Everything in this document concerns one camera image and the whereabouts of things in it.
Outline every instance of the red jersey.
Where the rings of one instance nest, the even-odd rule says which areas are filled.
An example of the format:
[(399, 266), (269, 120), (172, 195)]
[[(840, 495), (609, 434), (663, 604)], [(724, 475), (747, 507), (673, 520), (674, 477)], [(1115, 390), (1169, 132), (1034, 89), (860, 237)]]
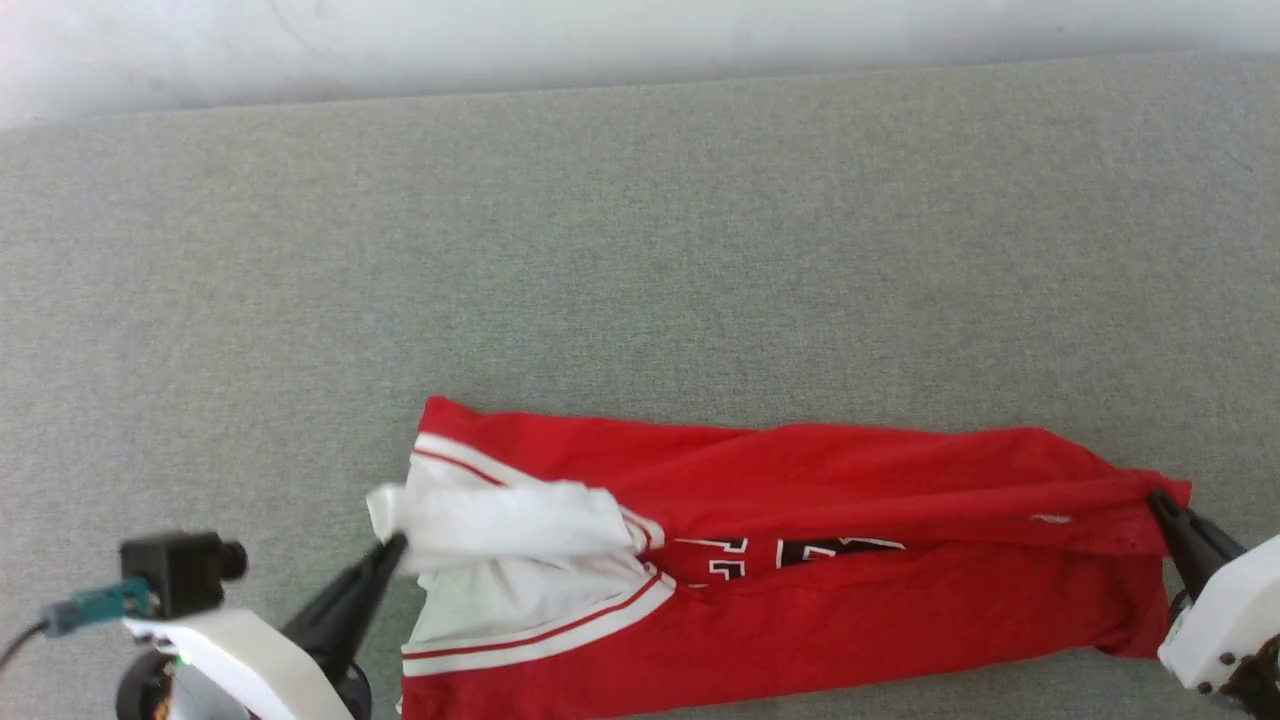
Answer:
[[(617, 717), (1076, 646), (1151, 657), (1165, 547), (1146, 497), (1189, 500), (1041, 429), (673, 427), (431, 398), (419, 430), (411, 484), (573, 480), (608, 491), (635, 542), (424, 577), (407, 720)], [(568, 578), (604, 589), (512, 589)], [(538, 620), (494, 610), (516, 606)]]

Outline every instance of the gray felt surface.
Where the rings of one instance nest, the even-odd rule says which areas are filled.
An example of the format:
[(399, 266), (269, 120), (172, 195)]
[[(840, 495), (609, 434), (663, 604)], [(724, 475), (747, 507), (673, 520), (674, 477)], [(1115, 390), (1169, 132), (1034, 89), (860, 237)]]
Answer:
[[(172, 527), (239, 537), (230, 600), (280, 620), (371, 541), (362, 493), (403, 477), (431, 392), (1046, 425), (1193, 478), (1256, 543), (1280, 529), (1277, 197), (1280, 61), (1258, 56), (9, 132), (0, 628)], [(365, 652), (384, 700), (420, 602), (399, 583)], [(132, 652), (115, 626), (36, 646), (0, 715), (108, 717)], [(1155, 662), (1080, 651), (675, 717), (1219, 712)]]

